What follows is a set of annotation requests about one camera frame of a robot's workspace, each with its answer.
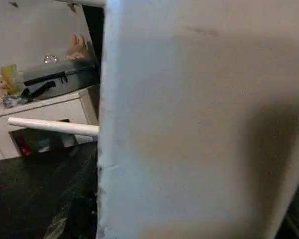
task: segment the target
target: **black surface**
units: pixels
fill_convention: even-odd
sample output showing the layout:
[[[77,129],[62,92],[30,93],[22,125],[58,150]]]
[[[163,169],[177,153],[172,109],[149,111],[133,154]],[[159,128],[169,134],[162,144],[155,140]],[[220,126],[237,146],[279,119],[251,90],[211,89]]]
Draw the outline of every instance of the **black surface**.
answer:
[[[299,185],[275,239],[299,239]]]
[[[43,238],[63,205],[97,188],[96,143],[0,161],[0,238]]]

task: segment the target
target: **wall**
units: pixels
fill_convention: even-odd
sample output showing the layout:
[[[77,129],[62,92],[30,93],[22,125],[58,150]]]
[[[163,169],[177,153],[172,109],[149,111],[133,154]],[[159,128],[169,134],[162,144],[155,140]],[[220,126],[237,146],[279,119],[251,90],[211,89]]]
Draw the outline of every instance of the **wall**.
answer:
[[[89,40],[89,31],[83,11],[77,14],[65,3],[51,0],[17,0],[19,8],[0,0],[0,67],[17,64],[24,70],[43,63],[51,52],[65,59],[72,33],[83,34]]]

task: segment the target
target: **drawer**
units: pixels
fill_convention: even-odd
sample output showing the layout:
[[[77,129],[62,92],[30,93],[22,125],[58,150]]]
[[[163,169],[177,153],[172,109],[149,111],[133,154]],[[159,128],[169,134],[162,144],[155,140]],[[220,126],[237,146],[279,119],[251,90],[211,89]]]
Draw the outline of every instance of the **drawer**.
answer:
[[[69,120],[72,123],[87,124],[88,121],[80,99],[74,99],[66,102],[61,102],[53,105],[48,105],[40,108],[22,111],[15,114],[0,117],[0,150],[3,158],[19,157],[20,152],[15,145],[10,133],[22,127],[11,126],[7,123],[9,116],[23,117],[36,120]],[[77,142],[91,142],[93,139],[86,136],[76,135]]]

